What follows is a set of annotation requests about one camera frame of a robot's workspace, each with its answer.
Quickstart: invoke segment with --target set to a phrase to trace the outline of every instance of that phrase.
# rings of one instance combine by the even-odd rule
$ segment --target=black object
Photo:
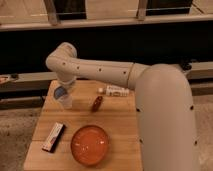
[[[54,0],[61,20],[86,19],[85,0]]]
[[[147,15],[189,13],[192,0],[148,0]]]
[[[62,42],[78,58],[144,64],[213,61],[213,21],[0,32],[0,74],[48,71]]]

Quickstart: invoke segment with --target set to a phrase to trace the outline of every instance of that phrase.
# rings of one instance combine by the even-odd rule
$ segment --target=wooden table
[[[104,96],[100,109],[92,113],[91,106],[105,84],[96,81],[77,81],[73,91],[73,108],[65,110],[53,99],[57,81],[50,85],[41,116],[24,163],[25,171],[141,171],[141,152],[137,129],[134,93],[128,97]],[[42,144],[55,122],[66,129],[54,153],[41,150]],[[106,158],[95,167],[76,162],[70,151],[70,141],[80,127],[95,124],[110,137]]]

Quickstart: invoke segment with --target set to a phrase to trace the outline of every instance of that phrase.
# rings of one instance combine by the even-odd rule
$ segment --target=black dot
[[[142,139],[140,139],[139,141],[140,141],[141,144],[143,144],[143,140]]]
[[[197,142],[197,141],[195,141],[195,142],[194,142],[194,145],[195,145],[195,146],[197,146],[197,144],[198,144],[198,142]]]

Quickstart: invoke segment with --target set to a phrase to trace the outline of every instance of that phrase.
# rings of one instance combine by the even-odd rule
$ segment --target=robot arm
[[[61,44],[46,64],[62,86],[75,75],[135,90],[145,171],[199,171],[191,89],[177,68],[127,62],[76,59],[75,48]]]
[[[134,90],[137,78],[148,67],[131,62],[83,60],[76,56],[71,44],[62,43],[46,60],[48,68],[57,73],[62,86],[70,84],[74,76],[82,76]]]

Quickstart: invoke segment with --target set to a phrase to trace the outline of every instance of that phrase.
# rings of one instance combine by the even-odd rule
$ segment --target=bowl
[[[93,166],[100,163],[106,156],[109,138],[99,126],[87,125],[76,131],[70,146],[76,161],[85,166]]]

